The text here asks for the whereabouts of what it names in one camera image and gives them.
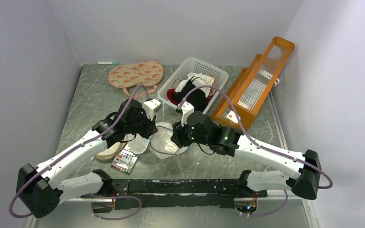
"white wall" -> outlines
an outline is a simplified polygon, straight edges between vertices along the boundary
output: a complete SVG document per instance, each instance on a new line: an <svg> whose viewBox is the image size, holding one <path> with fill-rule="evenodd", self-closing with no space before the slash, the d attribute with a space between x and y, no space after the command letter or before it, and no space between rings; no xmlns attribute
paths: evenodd
<svg viewBox="0 0 365 228"><path fill-rule="evenodd" d="M275 98L288 145L317 151L334 181L318 221L365 228L365 1L305 0L285 38L296 49Z"/></svg>
<svg viewBox="0 0 365 228"><path fill-rule="evenodd" d="M303 0L48 0L82 63L248 66Z"/></svg>
<svg viewBox="0 0 365 228"><path fill-rule="evenodd" d="M0 228L22 227L8 213L19 168L54 155L79 71L45 0L0 0Z"/></svg>

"white plastic basket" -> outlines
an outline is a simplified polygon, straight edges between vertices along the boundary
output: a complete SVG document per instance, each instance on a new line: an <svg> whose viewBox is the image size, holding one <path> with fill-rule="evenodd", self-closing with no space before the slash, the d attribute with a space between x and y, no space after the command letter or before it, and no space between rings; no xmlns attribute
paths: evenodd
<svg viewBox="0 0 365 228"><path fill-rule="evenodd" d="M187 74L189 73L202 73L204 75L211 75L215 78L216 87L220 89L223 88L224 84L227 82L227 79L229 79L229 74L227 74L226 71L200 59L189 57L176 69L176 71L169 77L166 83L157 92L157 96L161 101L164 102L164 104L173 108L177 108L177 106L171 103L171 101L169 101L167 98L167 90L173 88L173 82L175 80L188 79ZM218 95L219 92L216 91L215 95L213 95L212 99L209 101L208 106L206 106L205 110L203 111L204 114L209 110Z"/></svg>

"black garment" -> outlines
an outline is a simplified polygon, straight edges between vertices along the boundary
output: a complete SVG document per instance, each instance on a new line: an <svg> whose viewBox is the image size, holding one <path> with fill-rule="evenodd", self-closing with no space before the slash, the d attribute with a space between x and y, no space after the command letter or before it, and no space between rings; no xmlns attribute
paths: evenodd
<svg viewBox="0 0 365 228"><path fill-rule="evenodd" d="M185 95L192 89L194 89L196 86L192 83L193 80L197 79L198 77L192 77L190 80L188 80L187 84L182 88L181 92L175 93L173 96L173 100L180 103ZM188 98L187 102L190 103L192 106L194 106L195 111L201 111L203 112L208 106L208 100L206 99L205 92L203 92L200 89L195 90L192 92Z"/></svg>

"gray marble tabletop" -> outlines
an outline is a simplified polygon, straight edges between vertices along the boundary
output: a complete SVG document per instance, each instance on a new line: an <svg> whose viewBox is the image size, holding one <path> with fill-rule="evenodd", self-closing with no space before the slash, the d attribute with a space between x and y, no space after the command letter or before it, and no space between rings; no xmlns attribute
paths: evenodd
<svg viewBox="0 0 365 228"><path fill-rule="evenodd" d="M80 139L91 127L109 113L117 111L121 102L128 98L119 88L108 82L108 74L115 65L84 65L77 88L69 108L69 113L57 153L63 151ZM178 66L165 65L164 78L158 84L160 88ZM229 80L223 90L226 92L238 77L243 67L221 66L229 74ZM207 114L211 114L221 101L219 95ZM156 122L177 122L181 116L169 106L156 113ZM282 147L279 127L272 109L271 98L268 97L259 111L255 122L249 129L251 136ZM147 151L140 155L132 173L128 176L111 168L111 161L102 162L88 160L69 175L68 178L86 175L94 169L102 169L113 179L213 179L238 178L243 170L272 170L256 161L243 160L230 156L204 154L197 145L191 145L182 155L161 160Z"/></svg>

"orange patterned pouch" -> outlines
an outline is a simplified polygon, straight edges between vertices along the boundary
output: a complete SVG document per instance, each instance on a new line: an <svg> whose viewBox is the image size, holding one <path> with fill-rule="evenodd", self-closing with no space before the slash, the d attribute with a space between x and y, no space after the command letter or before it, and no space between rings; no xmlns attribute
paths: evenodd
<svg viewBox="0 0 365 228"><path fill-rule="evenodd" d="M163 66L155 61L143 61L131 65L119 65L114 67L108 75L110 83L121 88L128 96L127 88L143 84L146 87L153 86L153 89L148 90L149 94L156 92L157 84L161 81L164 75ZM145 93L137 94L134 98L144 96Z"/></svg>

